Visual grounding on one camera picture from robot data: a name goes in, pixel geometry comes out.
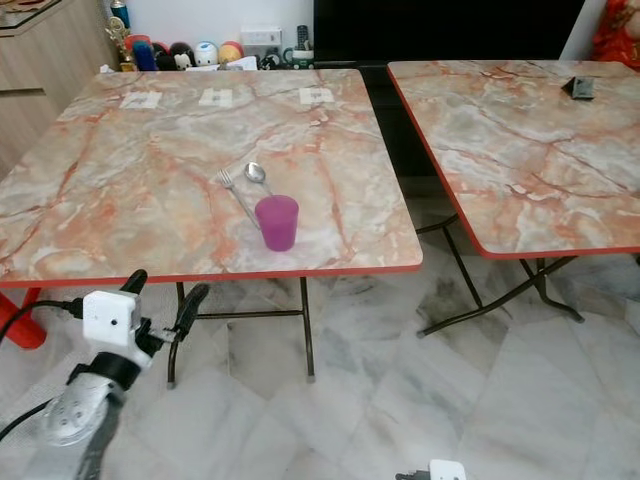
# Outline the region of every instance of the floor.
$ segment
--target floor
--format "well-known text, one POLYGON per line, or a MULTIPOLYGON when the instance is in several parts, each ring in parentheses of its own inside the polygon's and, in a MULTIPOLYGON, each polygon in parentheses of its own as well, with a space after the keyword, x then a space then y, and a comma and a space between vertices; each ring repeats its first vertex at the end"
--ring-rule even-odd
MULTIPOLYGON (((442 199, 410 206, 416 225, 450 209, 442 199)), ((454 236, 485 299, 524 278, 517 262, 484 260, 461 230, 454 236)), ((461 461, 474 480, 640 478, 633 260, 579 259, 551 286, 578 304, 583 325, 529 292, 418 340, 428 322, 473 303, 442 235, 422 240, 417 274, 310 281, 315 384, 305 379, 301 320, 196 322, 177 388, 166 389, 165 349, 130 391, 103 478, 383 480, 432 458, 461 461), (572 282, 580 276, 606 278, 572 282)), ((215 284, 203 310, 289 308, 297 295, 289 280, 215 284)), ((175 309, 171 285, 145 288, 143 313, 155 324, 172 323, 175 309)), ((35 316, 47 343, 27 352, 7 342, 0 352, 0 423, 60 391, 91 358, 78 321, 35 316)), ((36 431, 30 420, 0 445, 1 479, 21 477, 36 431)))

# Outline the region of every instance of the purple plastic cup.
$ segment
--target purple plastic cup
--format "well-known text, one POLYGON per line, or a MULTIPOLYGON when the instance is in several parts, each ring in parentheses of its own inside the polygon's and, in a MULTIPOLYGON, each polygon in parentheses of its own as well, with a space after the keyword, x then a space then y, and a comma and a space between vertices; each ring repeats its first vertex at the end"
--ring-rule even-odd
POLYGON ((296 242, 298 202, 286 195, 271 195, 256 205, 256 218, 267 248, 286 252, 296 242))

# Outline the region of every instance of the white paper label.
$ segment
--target white paper label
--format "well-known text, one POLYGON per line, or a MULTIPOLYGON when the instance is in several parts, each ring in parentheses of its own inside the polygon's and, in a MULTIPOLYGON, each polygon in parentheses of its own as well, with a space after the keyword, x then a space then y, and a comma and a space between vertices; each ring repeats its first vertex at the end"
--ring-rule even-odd
POLYGON ((160 92, 131 92, 124 97, 120 108, 156 108, 161 97, 160 92))
POLYGON ((333 93, 328 88, 301 88, 300 103, 310 105, 312 103, 335 102, 333 93))
POLYGON ((233 90, 228 88, 222 90, 207 88, 202 92, 198 105, 201 107, 231 108, 231 106, 233 106, 233 90))

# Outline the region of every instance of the wooden cabinet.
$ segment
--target wooden cabinet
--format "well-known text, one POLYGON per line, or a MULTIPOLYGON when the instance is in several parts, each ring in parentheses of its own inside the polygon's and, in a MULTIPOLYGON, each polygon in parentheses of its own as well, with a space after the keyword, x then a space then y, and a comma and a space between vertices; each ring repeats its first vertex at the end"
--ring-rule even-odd
POLYGON ((0 179, 101 65, 116 66, 104 28, 100 0, 59 0, 15 27, 0 22, 0 179))

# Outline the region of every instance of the fork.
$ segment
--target fork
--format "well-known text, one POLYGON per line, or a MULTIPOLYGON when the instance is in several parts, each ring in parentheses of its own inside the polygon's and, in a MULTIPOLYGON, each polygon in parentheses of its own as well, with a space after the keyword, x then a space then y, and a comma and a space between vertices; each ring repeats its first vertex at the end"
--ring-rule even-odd
POLYGON ((260 230, 260 225, 258 224, 258 220, 256 220, 256 217, 253 215, 253 212, 249 209, 248 205, 245 203, 244 199, 240 196, 240 193, 238 192, 236 187, 233 185, 233 180, 231 180, 231 176, 229 175, 229 172, 227 172, 223 168, 218 172, 218 179, 220 180, 220 183, 222 183, 222 186, 224 188, 226 188, 227 190, 231 190, 231 193, 233 193, 233 195, 236 197, 236 200, 238 200, 238 203, 240 204, 240 206, 244 208, 244 211, 249 217, 249 219, 253 222, 255 227, 258 230, 260 230))

